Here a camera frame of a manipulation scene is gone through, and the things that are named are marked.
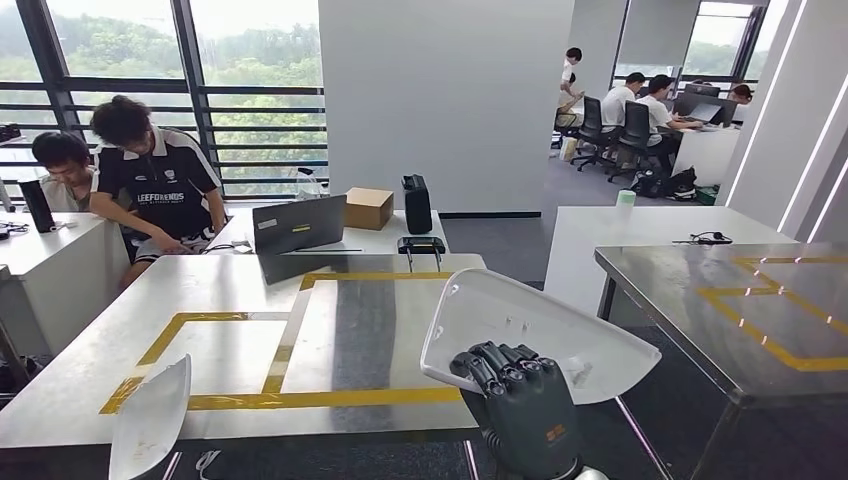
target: black speaker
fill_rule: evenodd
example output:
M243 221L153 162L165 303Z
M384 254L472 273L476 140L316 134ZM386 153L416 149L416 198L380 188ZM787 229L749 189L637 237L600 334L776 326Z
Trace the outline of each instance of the black speaker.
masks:
M29 207L29 213L32 214L35 229L38 230L38 233L51 231L56 224L53 223L53 215L50 213L47 199L44 198L44 191L41 190L41 182L32 180L29 182L20 182L18 185L24 194L24 200L26 200L27 207Z
M430 218L430 193L421 175L403 177L403 196L406 205L406 228L413 235L433 229Z

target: black bag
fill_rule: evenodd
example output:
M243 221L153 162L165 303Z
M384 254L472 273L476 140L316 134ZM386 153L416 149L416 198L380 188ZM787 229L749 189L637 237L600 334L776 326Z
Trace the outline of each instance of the black bag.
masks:
M689 167L665 182L665 196L680 202L695 200L695 167Z
M666 178L653 170L638 171L633 176L633 183L630 185L630 190L633 190L640 197L663 197L665 196L666 180Z

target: headphones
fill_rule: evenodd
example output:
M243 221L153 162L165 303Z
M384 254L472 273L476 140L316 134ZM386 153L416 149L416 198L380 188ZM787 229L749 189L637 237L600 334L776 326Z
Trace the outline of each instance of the headphones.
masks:
M687 245L728 245L733 239L724 236L721 232L690 233L689 240L675 240L671 243L685 243Z

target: black and white shirt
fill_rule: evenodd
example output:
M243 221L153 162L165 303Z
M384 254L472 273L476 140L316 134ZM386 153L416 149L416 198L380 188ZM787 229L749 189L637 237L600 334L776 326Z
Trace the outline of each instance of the black and white shirt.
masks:
M92 192L126 188L139 216L179 239L212 226L204 195L221 182L189 135L152 125L153 151L139 156L110 145L95 150Z

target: window frame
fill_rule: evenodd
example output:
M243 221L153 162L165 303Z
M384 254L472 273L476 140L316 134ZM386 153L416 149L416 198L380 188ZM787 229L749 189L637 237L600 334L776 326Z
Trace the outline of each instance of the window frame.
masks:
M323 86L212 86L206 85L200 60L197 32L191 11L190 0L171 0L174 26L177 35L177 45L180 50L183 79L169 78L123 78L123 77L86 77L71 75L65 62L61 43L47 6L47 0L16 0L17 11L21 16L24 31L29 40L30 48L35 57L36 66L41 74L42 82L0 82L0 90L39 90L47 93L49 104L0 104L0 110L44 110L52 111L56 118L55 124L21 124L22 129L60 129L74 133L85 141L85 131L90 126L80 121L79 112L91 111L93 105L81 105L74 102L73 93L79 92L124 92L133 93L177 93L187 94L190 106L151 106L154 112L192 113L195 125L162 125L176 127L188 131L196 131L203 153L209 159L213 169L225 186L225 200L280 200L294 198L290 193L262 195L227 195L226 185L239 184L278 184L296 183L294 178L224 178L222 167L326 167L328 161L323 160L291 160L291 161L225 161L219 159L219 150L327 150L326 141L309 144L285 143L247 143L247 144L218 144L215 132L326 132L326 125L215 125L213 113L287 113L287 114L325 114L323 107L294 108L294 107L223 107L211 106L209 95L316 95L323 96ZM31 140L27 143L16 143L3 148L31 148ZM36 166L36 162L15 162L0 164L0 177L3 166Z

